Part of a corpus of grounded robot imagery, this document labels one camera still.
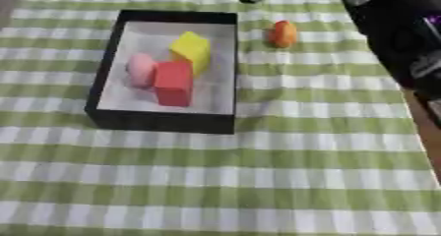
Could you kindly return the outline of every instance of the table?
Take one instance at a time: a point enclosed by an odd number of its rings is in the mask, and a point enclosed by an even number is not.
[[[239,15],[233,136],[98,130],[120,9]],[[299,41],[264,29],[295,22]],[[340,0],[21,0],[0,31],[1,235],[440,235],[397,84]]]

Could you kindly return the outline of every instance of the gingham cloth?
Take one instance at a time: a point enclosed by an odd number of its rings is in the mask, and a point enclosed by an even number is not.
[[[83,112],[120,9],[239,15],[233,136]],[[0,235],[441,235],[399,87],[340,0],[21,0],[0,31]],[[267,46],[290,20],[298,42]]]

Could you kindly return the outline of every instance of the block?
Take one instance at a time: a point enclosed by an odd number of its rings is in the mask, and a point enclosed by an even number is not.
[[[192,31],[186,31],[170,45],[172,60],[191,62],[195,78],[207,70],[210,63],[210,42]]]
[[[130,83],[135,88],[153,85],[157,62],[147,53],[137,53],[130,57],[127,65]]]
[[[158,63],[154,87],[160,105],[189,106],[193,92],[191,63],[187,61]]]

